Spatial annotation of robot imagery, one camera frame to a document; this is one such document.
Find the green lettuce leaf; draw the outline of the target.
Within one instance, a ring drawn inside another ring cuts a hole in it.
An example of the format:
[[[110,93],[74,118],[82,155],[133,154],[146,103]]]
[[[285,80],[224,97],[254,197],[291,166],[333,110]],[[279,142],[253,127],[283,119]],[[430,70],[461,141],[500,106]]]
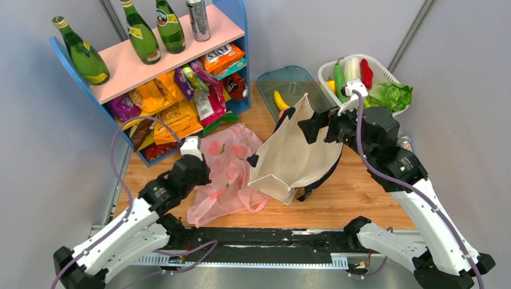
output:
[[[368,91],[365,107],[386,107],[391,112],[405,110],[412,103],[413,87],[396,82],[379,82]]]

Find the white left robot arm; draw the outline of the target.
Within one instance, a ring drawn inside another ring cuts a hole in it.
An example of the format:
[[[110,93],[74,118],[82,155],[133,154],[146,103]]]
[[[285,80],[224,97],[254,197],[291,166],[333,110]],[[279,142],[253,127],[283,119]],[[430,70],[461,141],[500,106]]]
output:
[[[196,186],[209,184],[209,173],[201,153],[182,155],[101,231],[73,249],[59,248],[53,255],[55,281],[65,288],[105,288],[144,255],[165,246],[179,248],[185,234],[168,212]]]

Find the long green chili pepper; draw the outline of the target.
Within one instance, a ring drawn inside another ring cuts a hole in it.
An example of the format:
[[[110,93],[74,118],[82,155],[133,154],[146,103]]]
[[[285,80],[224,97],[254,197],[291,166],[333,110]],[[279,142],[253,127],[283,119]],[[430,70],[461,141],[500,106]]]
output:
[[[340,65],[340,61],[343,60],[343,57],[339,58],[334,65],[334,81],[335,81],[335,91],[337,93],[337,97],[339,98],[341,103],[345,103],[346,99],[343,95],[343,84],[344,77],[342,72],[342,66]]]

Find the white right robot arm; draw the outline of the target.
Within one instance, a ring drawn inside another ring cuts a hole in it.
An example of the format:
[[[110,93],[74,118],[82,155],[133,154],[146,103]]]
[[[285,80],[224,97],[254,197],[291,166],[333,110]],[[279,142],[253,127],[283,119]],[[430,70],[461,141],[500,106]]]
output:
[[[382,253],[411,271],[422,288],[483,288],[482,277],[495,267],[494,259],[471,247],[442,209],[418,157],[398,144],[400,125],[387,108],[315,112],[298,126],[310,144],[342,143],[359,154],[423,239],[415,243],[360,216],[345,227],[349,250]]]

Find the orange foxs candy bag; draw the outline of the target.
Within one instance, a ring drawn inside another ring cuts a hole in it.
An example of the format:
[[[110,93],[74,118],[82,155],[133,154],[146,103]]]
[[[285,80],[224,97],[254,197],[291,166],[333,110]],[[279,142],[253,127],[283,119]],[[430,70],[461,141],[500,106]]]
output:
[[[207,72],[219,75],[244,56],[245,51],[237,47],[234,43],[229,43],[206,53],[199,59]]]

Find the red hand cooked chips bag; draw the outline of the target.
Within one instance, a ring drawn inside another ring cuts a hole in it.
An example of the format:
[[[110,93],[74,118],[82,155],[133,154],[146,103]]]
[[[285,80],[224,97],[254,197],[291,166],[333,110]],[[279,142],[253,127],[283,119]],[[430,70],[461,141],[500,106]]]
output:
[[[225,99],[219,94],[218,86],[214,84],[208,85],[208,92],[196,90],[193,101],[203,127],[211,125],[227,112]]]

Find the red chili pepper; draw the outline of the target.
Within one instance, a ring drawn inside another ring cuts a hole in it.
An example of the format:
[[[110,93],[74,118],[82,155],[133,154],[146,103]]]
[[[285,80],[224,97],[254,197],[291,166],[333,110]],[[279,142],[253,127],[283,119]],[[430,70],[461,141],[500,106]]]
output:
[[[360,61],[360,73],[361,73],[361,81],[363,85],[370,90],[372,88],[372,80],[373,80],[373,71],[369,66],[367,59],[362,58]]]

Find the pink plastic grocery bag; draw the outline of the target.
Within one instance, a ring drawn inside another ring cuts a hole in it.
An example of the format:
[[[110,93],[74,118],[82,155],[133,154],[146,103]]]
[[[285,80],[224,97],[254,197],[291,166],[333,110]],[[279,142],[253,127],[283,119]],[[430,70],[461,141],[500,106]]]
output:
[[[197,228],[240,211],[258,213],[271,197],[248,187],[251,166],[247,158],[262,141],[243,123],[201,139],[200,150],[210,168],[211,183],[198,186],[187,222]]]

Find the cream canvas tote bag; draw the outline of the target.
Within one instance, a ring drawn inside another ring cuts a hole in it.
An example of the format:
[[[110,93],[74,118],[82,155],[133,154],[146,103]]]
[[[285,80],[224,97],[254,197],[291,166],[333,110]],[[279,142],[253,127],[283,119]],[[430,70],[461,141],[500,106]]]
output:
[[[323,141],[328,128],[319,130],[316,142],[307,143],[298,122],[313,113],[307,93],[283,113],[271,137],[247,158],[248,187],[290,205],[294,199],[304,202],[333,174],[343,144]]]

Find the yellow banana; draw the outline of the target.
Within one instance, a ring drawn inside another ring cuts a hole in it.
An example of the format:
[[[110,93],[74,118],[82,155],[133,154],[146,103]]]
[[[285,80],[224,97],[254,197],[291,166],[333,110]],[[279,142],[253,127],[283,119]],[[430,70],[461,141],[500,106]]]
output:
[[[277,106],[277,108],[280,111],[284,111],[284,110],[290,108],[290,106],[284,101],[282,95],[280,94],[280,92],[278,90],[274,90],[273,100],[274,100],[275,105]]]

